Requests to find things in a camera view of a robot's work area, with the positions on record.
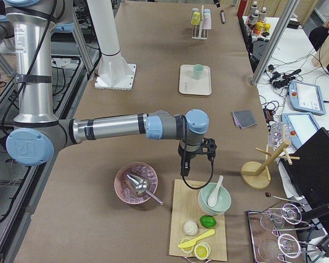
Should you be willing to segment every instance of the label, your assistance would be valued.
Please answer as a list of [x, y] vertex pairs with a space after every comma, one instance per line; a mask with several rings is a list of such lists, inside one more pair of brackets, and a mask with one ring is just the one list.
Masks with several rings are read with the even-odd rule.
[[16, 53], [27, 53], [26, 31], [23, 28], [15, 28]]

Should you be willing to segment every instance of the computer monitor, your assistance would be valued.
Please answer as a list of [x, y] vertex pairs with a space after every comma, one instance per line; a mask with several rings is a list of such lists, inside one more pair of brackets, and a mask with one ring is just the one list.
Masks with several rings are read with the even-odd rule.
[[[329, 203], [329, 133], [320, 128], [294, 154], [292, 165], [282, 161], [298, 194], [315, 209]], [[319, 217], [329, 235], [329, 214]]]

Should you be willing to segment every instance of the wooden cutting board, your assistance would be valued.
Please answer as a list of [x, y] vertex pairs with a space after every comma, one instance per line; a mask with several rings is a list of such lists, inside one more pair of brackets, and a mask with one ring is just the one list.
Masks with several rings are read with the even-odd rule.
[[[204, 182], [187, 181], [189, 185], [198, 187], [202, 186]], [[208, 229], [200, 224], [200, 217], [205, 213], [198, 206], [198, 193], [200, 190], [192, 190], [188, 188], [182, 180], [176, 179], [174, 181], [173, 194], [173, 209], [172, 209], [172, 223], [171, 223], [171, 237], [169, 240], [169, 254], [171, 256], [194, 256], [194, 253], [185, 254], [177, 245], [185, 235], [183, 227], [188, 220], [194, 221], [198, 225], [198, 232], [194, 237], [206, 232]], [[211, 255], [209, 259], [215, 261], [227, 261], [226, 255], [226, 240], [225, 240], [225, 221], [224, 215], [214, 217], [217, 221], [215, 226], [215, 235], [203, 239], [211, 247]]]

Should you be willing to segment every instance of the brown tabletop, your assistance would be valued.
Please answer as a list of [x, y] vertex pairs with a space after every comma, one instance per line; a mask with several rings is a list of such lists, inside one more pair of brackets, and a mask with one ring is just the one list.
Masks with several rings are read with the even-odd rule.
[[[192, 108], [210, 117], [208, 138], [218, 146], [214, 178], [224, 174], [232, 196], [225, 214], [228, 262], [252, 262], [245, 211], [265, 209], [275, 202], [265, 191], [283, 195], [281, 180], [272, 178], [266, 190], [243, 183], [240, 168], [246, 161], [262, 161], [267, 128], [258, 91], [234, 7], [211, 9], [208, 40], [191, 39], [193, 4], [125, 2], [116, 16], [123, 57], [136, 63], [131, 91], [100, 90], [90, 82], [76, 117], [79, 119], [165, 110], [185, 114]], [[211, 68], [210, 96], [182, 95], [178, 91], [182, 64]], [[251, 110], [258, 125], [240, 129], [231, 111]], [[179, 179], [178, 141], [147, 140], [132, 135], [86, 141], [60, 152], [15, 262], [185, 262], [168, 255], [174, 179]], [[130, 162], [145, 162], [157, 172], [153, 200], [128, 205], [117, 198], [114, 178]], [[191, 162], [189, 180], [205, 181], [210, 174], [205, 156]]]

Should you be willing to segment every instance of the black marker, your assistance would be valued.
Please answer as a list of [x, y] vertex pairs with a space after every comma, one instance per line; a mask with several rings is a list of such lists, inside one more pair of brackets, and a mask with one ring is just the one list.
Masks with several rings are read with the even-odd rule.
[[224, 16], [224, 11], [220, 11], [220, 19], [222, 20], [222, 24], [225, 24], [225, 16]]

